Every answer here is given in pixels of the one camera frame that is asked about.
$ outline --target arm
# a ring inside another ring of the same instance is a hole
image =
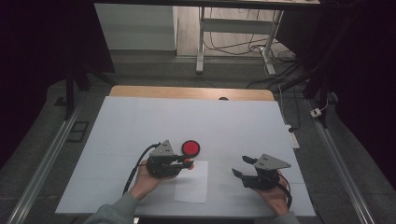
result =
[[[279,184],[286,187],[286,180],[281,176]],[[293,212],[289,211],[286,202],[286,194],[280,188],[273,188],[268,190],[254,189],[260,197],[267,203],[267,205],[274,212],[276,218],[273,220],[275,224],[299,224],[297,217]]]
[[[155,190],[157,186],[165,179],[172,177],[166,177],[157,179],[156,177],[149,174],[146,167],[147,161],[140,163],[139,170],[137,171],[137,178],[134,182],[134,186],[125,193],[118,201],[114,204],[102,205],[98,211],[85,220],[84,224],[91,223],[134,223],[134,210],[139,205],[139,202],[146,197],[150,192]]]

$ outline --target desk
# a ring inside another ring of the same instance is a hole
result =
[[[150,193],[136,209],[137,217],[271,216],[260,197],[231,172],[254,175],[241,157],[262,153],[291,164],[282,171],[291,185],[291,210],[297,216],[315,215],[271,92],[126,86],[114,87],[105,99],[56,212],[89,214],[114,203],[143,149],[166,139],[176,154],[186,140],[200,143],[194,159],[208,162],[205,203],[175,201],[176,178]]]

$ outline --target red round object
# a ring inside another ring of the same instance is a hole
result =
[[[181,151],[183,152],[184,155],[188,155],[191,158],[196,157],[199,154],[201,147],[199,144],[193,140],[189,140],[185,143],[183,143],[183,146],[181,146]]]

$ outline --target white wall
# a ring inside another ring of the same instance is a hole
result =
[[[176,7],[95,4],[109,49],[175,50]]]

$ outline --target person's left hand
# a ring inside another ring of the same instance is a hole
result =
[[[140,162],[139,169],[137,171],[136,181],[134,186],[129,191],[138,201],[141,201],[146,195],[155,190],[157,186],[165,179],[172,179],[175,176],[170,176],[162,179],[158,179],[149,174],[148,168],[146,167],[147,161]]]

